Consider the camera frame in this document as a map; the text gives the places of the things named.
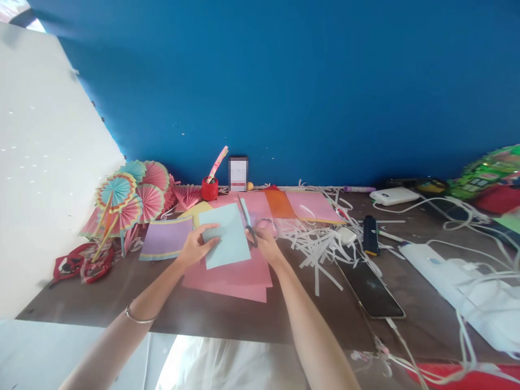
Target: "bangle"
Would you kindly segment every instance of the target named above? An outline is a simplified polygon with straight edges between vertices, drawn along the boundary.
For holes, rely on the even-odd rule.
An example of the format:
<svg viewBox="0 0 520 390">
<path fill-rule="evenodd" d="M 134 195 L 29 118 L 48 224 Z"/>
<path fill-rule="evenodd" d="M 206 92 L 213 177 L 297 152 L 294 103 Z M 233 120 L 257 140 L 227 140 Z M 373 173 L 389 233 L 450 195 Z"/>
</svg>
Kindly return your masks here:
<svg viewBox="0 0 520 390">
<path fill-rule="evenodd" d="M 150 322 L 153 322 L 155 321 L 155 319 L 157 318 L 157 316 L 155 316 L 154 318 L 151 318 L 149 320 L 146 320 L 146 321 L 139 321 L 137 319 L 135 319 L 134 317 L 132 317 L 132 315 L 130 314 L 130 305 L 132 304 L 134 300 L 131 300 L 130 303 L 128 304 L 128 306 L 126 307 L 126 311 L 125 311 L 125 314 L 126 316 L 131 319 L 133 322 L 135 323 L 140 323 L 140 324 L 143 324 L 143 323 L 150 323 Z"/>
</svg>

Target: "black phone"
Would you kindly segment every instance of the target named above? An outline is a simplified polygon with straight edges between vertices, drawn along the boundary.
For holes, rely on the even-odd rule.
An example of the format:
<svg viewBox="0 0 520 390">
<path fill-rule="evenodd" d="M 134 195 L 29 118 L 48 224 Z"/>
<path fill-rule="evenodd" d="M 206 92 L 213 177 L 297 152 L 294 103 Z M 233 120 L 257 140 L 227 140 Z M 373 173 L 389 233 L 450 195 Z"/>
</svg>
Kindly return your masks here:
<svg viewBox="0 0 520 390">
<path fill-rule="evenodd" d="M 336 262 L 357 297 L 359 304 L 374 319 L 405 318 L 405 312 L 367 262 Z"/>
</svg>

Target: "white power bank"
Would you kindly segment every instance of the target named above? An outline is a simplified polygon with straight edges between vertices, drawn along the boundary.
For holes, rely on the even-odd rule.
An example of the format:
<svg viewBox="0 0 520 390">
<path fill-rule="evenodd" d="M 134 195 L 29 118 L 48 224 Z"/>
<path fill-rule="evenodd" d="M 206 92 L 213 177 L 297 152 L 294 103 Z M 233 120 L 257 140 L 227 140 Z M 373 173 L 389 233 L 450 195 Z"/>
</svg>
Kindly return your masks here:
<svg viewBox="0 0 520 390">
<path fill-rule="evenodd" d="M 375 199 L 376 203 L 382 204 L 383 206 L 392 206 L 394 204 L 416 200 L 419 198 L 419 194 L 404 187 L 396 187 L 371 192 L 370 197 Z"/>
</svg>

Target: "white wall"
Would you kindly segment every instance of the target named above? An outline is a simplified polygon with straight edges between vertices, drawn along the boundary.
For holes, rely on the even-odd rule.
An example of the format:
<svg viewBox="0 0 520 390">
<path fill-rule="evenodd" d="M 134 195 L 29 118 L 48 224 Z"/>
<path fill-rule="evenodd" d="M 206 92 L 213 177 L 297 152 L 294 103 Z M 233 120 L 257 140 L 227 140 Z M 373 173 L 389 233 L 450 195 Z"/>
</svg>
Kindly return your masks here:
<svg viewBox="0 0 520 390">
<path fill-rule="evenodd" d="M 95 188 L 121 164 L 58 39 L 0 23 L 0 319 L 85 242 Z"/>
</svg>

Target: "purple marker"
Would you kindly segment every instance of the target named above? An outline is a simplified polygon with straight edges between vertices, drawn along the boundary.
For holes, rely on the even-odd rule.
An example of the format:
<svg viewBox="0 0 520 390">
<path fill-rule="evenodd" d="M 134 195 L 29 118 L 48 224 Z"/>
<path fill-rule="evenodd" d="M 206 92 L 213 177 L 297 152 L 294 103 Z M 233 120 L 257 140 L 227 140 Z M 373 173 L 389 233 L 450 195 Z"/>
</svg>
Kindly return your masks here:
<svg viewBox="0 0 520 390">
<path fill-rule="evenodd" d="M 374 187 L 350 187 L 345 186 L 343 188 L 343 191 L 345 192 L 372 192 L 375 191 Z"/>
</svg>

